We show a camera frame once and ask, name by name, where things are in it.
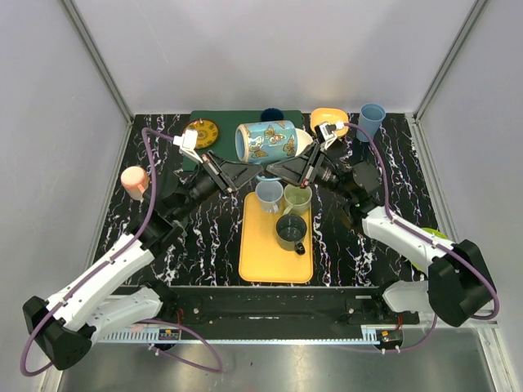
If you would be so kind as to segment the pale green mug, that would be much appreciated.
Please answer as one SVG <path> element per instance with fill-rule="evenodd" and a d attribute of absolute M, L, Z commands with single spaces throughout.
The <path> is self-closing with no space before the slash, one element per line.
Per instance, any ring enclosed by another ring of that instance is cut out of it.
<path fill-rule="evenodd" d="M 294 214 L 302 216 L 310 209 L 312 189 L 310 186 L 301 188 L 299 186 L 286 185 L 284 188 L 283 197 L 283 214 Z"/>

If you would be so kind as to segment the light grey-blue mug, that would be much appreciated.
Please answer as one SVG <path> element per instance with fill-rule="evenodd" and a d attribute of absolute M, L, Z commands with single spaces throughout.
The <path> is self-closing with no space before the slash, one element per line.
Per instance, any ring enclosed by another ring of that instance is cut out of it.
<path fill-rule="evenodd" d="M 278 181 L 262 181 L 255 188 L 255 195 L 264 212 L 278 214 L 284 188 Z"/>

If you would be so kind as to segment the blue butterfly mug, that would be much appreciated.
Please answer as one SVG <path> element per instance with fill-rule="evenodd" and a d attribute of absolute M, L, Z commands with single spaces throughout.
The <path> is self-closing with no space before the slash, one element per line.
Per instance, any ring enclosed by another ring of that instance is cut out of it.
<path fill-rule="evenodd" d="M 275 163 L 296 155 L 297 130 L 289 120 L 243 123 L 235 131 L 235 148 L 242 163 Z"/>

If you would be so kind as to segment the dark grey mug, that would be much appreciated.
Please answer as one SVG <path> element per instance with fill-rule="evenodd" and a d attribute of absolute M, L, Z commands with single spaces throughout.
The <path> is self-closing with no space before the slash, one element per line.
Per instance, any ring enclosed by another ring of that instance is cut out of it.
<path fill-rule="evenodd" d="M 296 252 L 299 256 L 304 255 L 306 253 L 304 246 L 306 233 L 306 222 L 298 215 L 283 215 L 276 222 L 276 241 L 285 251 Z"/>

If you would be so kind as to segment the pink mug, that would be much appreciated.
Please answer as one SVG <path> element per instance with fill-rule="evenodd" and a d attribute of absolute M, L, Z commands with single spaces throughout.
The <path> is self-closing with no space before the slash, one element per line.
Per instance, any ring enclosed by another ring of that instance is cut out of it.
<path fill-rule="evenodd" d="M 120 182 L 132 199 L 142 201 L 143 195 L 149 187 L 150 179 L 144 168 L 131 166 L 122 172 Z"/>

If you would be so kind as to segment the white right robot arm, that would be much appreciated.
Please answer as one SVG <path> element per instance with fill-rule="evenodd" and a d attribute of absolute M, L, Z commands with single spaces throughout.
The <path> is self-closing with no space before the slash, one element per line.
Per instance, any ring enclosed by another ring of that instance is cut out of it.
<path fill-rule="evenodd" d="M 459 327 L 498 297 L 477 245 L 460 243 L 415 226 L 375 197 L 380 181 L 375 166 L 357 163 L 338 171 L 320 147 L 308 147 L 297 157 L 272 163 L 266 169 L 290 185 L 322 186 L 346 201 L 341 215 L 346 225 L 392 248 L 426 275 L 423 281 L 397 281 L 382 287 L 371 303 L 379 323 L 390 323 L 403 312 L 432 312 L 443 322 Z"/>

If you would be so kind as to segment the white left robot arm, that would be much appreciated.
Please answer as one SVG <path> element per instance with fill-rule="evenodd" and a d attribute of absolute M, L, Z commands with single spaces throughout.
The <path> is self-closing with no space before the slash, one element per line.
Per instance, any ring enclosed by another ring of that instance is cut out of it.
<path fill-rule="evenodd" d="M 71 368 L 110 333 L 154 319 L 175 321 L 182 315 L 178 295 L 164 283 L 150 280 L 136 292 L 107 303 L 124 281 L 179 243 L 188 215 L 208 198 L 233 194 L 262 171 L 256 164 L 226 161 L 212 152 L 203 156 L 192 175 L 181 181 L 167 174 L 153 176 L 145 192 L 144 216 L 96 263 L 47 299 L 33 296 L 23 307 L 29 342 L 37 343 L 58 370 Z"/>

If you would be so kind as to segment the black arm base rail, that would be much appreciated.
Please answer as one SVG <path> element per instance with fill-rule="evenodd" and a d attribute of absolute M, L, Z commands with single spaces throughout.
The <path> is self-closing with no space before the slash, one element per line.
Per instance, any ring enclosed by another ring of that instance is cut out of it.
<path fill-rule="evenodd" d="M 429 328 L 431 314 L 391 310 L 375 287 L 163 287 L 159 318 L 208 342 L 365 343 L 375 332 Z"/>

